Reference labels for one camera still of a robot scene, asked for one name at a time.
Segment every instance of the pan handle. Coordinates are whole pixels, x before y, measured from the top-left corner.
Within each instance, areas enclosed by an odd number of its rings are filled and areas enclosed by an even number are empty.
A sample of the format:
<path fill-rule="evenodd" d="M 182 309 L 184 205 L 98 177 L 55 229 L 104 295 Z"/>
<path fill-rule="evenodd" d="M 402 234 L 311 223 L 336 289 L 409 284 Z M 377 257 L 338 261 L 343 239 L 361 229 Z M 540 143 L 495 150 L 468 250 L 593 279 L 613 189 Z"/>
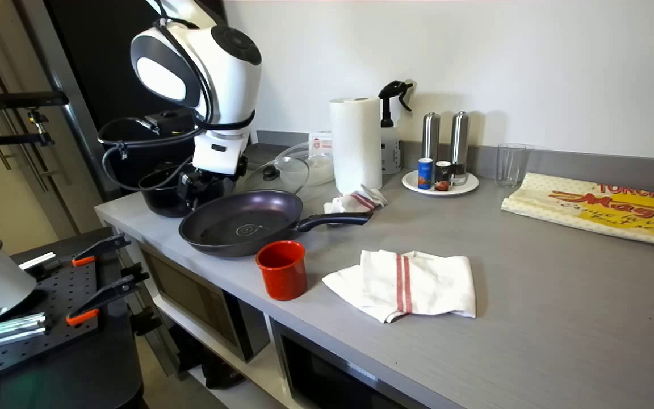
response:
<path fill-rule="evenodd" d="M 309 232 L 318 225 L 366 225 L 372 214 L 316 214 L 297 220 L 295 232 Z"/>

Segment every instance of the dish towel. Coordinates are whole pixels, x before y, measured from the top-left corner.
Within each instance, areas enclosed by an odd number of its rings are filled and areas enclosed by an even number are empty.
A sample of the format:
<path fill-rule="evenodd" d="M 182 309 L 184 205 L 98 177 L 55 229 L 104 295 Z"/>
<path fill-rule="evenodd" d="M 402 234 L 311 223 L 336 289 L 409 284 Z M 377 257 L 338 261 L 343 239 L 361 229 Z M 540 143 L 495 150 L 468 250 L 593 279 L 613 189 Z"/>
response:
<path fill-rule="evenodd" d="M 361 264 L 322 282 L 363 314 L 393 323 L 406 314 L 475 318 L 472 273 L 466 257 L 425 252 L 361 252 Z"/>

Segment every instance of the small plate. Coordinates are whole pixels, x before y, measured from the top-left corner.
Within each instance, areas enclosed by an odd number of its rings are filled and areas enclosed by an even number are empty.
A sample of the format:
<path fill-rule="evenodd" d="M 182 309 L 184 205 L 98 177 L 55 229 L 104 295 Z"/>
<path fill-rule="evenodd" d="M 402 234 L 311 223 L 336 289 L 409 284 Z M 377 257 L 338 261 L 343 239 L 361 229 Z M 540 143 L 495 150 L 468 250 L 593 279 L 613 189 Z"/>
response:
<path fill-rule="evenodd" d="M 418 189 L 418 170 L 411 170 L 402 177 L 402 186 L 406 186 L 409 191 L 416 191 L 420 195 L 466 195 L 470 191 L 475 191 L 479 186 L 479 177 L 475 177 L 472 173 L 466 173 L 466 182 L 461 186 L 454 186 L 450 191 L 434 191 L 434 189 Z"/>

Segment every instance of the red mug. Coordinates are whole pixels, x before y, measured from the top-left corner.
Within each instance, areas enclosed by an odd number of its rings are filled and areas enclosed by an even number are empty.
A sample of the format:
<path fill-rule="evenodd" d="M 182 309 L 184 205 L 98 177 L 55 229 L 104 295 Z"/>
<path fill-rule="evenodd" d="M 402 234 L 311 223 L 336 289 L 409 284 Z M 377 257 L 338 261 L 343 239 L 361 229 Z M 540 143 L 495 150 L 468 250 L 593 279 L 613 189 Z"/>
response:
<path fill-rule="evenodd" d="M 300 241 L 273 241 L 257 252 L 257 266 L 266 293 L 275 300 L 293 300 L 307 291 L 304 245 Z"/>

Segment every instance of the frying pan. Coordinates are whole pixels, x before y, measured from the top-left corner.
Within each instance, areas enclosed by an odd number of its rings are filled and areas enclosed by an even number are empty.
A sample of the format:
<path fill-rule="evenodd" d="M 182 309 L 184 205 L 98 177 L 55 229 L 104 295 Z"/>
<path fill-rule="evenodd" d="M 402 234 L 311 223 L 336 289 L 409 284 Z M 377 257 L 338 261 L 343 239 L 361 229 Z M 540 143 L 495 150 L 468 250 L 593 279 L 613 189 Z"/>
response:
<path fill-rule="evenodd" d="M 288 239 L 325 223 L 366 225 L 370 220 L 370 214 L 300 216 L 300 195 L 282 191 L 236 193 L 198 207 L 182 220 L 179 234 L 207 254 L 243 257 L 254 254 L 270 241 Z"/>

